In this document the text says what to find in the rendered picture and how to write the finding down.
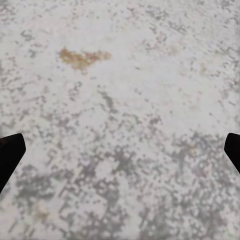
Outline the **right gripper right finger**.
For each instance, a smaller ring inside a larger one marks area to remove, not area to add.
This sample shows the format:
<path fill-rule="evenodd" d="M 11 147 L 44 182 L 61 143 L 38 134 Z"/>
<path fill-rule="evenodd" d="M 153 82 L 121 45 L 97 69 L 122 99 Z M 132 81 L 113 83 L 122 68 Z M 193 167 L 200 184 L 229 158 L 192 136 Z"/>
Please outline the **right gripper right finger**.
<path fill-rule="evenodd" d="M 240 173 L 240 134 L 229 133 L 227 135 L 224 151 Z"/>

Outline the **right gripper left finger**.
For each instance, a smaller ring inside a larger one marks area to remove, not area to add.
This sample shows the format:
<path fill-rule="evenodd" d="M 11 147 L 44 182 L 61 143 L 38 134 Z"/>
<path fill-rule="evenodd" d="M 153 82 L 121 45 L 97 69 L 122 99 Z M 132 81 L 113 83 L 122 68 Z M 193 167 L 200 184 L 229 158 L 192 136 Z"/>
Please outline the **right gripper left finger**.
<path fill-rule="evenodd" d="M 0 193 L 26 152 L 22 133 L 0 138 Z"/>

